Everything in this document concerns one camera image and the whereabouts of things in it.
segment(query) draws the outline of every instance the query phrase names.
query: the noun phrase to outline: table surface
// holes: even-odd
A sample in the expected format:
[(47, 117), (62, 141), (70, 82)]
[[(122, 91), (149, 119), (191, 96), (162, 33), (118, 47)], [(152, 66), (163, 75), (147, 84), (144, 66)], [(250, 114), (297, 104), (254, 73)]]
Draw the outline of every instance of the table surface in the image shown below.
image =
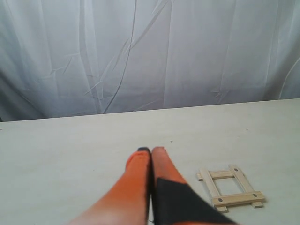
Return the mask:
[[(228, 217), (299, 224), (300, 99), (0, 123), (0, 224), (68, 222), (112, 187), (140, 146), (165, 146), (208, 202), (197, 170), (237, 164), (267, 202), (230, 207)], [(216, 185), (241, 192), (233, 179)]]

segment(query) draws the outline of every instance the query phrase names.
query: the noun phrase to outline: white backdrop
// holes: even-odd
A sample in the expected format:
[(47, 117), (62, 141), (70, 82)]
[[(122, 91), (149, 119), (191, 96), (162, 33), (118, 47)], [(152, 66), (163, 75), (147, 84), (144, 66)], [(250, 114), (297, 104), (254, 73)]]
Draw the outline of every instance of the white backdrop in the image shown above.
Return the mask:
[(4, 121), (300, 97), (300, 0), (0, 0)]

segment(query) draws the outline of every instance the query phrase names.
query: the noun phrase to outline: wooden stick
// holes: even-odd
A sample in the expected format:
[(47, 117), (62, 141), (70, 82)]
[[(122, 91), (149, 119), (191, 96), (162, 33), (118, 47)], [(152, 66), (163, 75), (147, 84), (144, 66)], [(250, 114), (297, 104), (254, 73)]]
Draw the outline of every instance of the wooden stick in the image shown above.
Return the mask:
[[(205, 168), (200, 169), (199, 172), (202, 176), (203, 181), (207, 185), (208, 190), (210, 191), (211, 197), (213, 197), (213, 198), (220, 197), (220, 193), (219, 193), (214, 181), (212, 180), (212, 177), (210, 176), (210, 172)], [(226, 206), (216, 207), (216, 208), (219, 212), (228, 212), (228, 209)]]
[(224, 195), (220, 197), (214, 197), (211, 199), (215, 207), (240, 205), (253, 202), (264, 201), (264, 196), (260, 191), (235, 194), (235, 195)]
[[(220, 171), (210, 171), (210, 176), (213, 180), (233, 178), (234, 175), (230, 170), (220, 170)], [(202, 181), (202, 176), (200, 173), (197, 173), (197, 178), (199, 181)]]
[[(245, 177), (244, 173), (240, 170), (240, 168), (237, 167), (237, 165), (229, 165), (229, 169), (240, 184), (240, 186), (243, 188), (244, 192), (254, 192), (254, 189), (251, 187), (249, 181)], [(263, 203), (260, 201), (253, 202), (251, 205), (254, 208), (261, 208), (263, 207)]]

